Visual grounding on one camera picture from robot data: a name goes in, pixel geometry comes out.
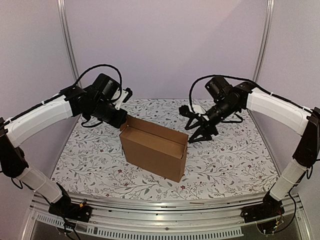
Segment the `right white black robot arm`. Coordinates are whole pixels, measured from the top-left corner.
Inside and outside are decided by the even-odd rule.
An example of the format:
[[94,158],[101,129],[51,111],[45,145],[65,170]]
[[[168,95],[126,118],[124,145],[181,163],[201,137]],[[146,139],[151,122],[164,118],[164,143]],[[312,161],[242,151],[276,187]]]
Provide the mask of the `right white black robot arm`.
[[264,196],[258,213],[269,218],[281,206],[282,199],[299,183],[305,174],[311,174],[313,165],[319,161],[320,151],[320,110],[310,109],[270,92],[256,82],[232,77],[238,85],[228,83],[230,76],[212,74],[195,80],[196,83],[208,79],[205,89],[213,98],[214,105],[204,110],[193,105],[192,91],[188,93],[188,105],[179,108],[179,114],[188,118],[186,130],[195,129],[189,143],[212,140],[218,135],[217,124],[227,123],[230,115],[238,115],[242,110],[263,114],[292,129],[301,139],[292,160],[279,179]]

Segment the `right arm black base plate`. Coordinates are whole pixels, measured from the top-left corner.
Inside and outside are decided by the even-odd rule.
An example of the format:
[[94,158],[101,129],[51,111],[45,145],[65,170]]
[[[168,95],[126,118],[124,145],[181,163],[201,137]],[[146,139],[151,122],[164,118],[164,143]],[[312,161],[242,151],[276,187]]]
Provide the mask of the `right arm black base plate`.
[[281,204],[272,206],[268,203],[259,203],[243,207],[240,216],[245,223],[250,223],[280,216],[284,213],[285,210]]

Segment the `brown cardboard box sheet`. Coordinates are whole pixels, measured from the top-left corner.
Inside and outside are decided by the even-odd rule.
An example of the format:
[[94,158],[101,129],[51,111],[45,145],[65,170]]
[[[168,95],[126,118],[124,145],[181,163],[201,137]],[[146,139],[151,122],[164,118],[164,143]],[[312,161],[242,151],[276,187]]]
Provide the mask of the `brown cardboard box sheet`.
[[185,173],[185,133],[127,115],[119,134],[128,163],[179,183]]

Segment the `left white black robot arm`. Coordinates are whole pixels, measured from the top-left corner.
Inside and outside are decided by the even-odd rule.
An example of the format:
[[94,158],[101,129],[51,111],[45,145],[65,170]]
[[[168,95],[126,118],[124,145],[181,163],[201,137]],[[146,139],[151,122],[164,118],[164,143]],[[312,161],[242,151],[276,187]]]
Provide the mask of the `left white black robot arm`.
[[28,165],[21,144],[51,125],[79,115],[86,121],[94,117],[118,129],[127,116],[121,105],[132,94],[129,87],[124,89],[120,82],[101,73],[85,88],[71,85],[15,117],[1,119],[0,166],[3,174],[41,194],[63,217],[70,217],[75,210],[67,192]]

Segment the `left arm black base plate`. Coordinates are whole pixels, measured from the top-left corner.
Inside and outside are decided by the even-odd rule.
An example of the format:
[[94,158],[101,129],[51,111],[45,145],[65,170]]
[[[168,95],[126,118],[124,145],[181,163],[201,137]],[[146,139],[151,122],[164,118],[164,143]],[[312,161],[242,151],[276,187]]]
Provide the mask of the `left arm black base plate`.
[[48,212],[52,215],[84,223],[89,222],[92,211],[93,208],[87,204],[72,202],[51,203],[48,210]]

